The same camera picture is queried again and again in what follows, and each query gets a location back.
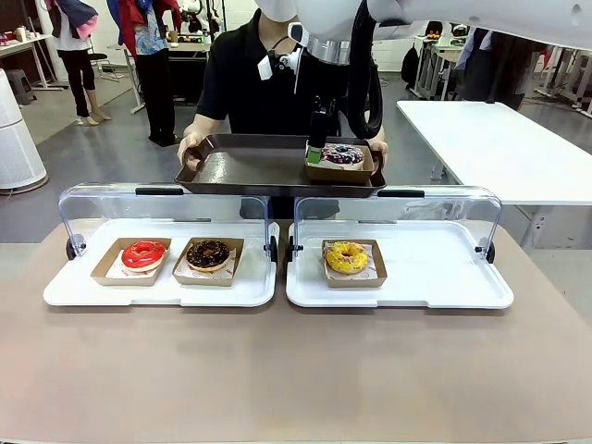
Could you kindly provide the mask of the person's right hand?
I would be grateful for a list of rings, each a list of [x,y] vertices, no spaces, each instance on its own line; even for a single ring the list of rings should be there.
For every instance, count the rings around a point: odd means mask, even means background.
[[[191,132],[183,137],[179,144],[177,156],[180,164],[191,171],[196,171],[201,163],[201,157],[197,153],[197,148],[205,139],[205,136],[199,132]]]

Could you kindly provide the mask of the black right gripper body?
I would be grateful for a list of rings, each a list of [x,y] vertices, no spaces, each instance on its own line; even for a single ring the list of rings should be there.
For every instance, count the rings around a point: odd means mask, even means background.
[[[345,67],[316,64],[311,71],[311,92],[314,104],[309,143],[325,143],[338,126],[335,115],[345,96]]]

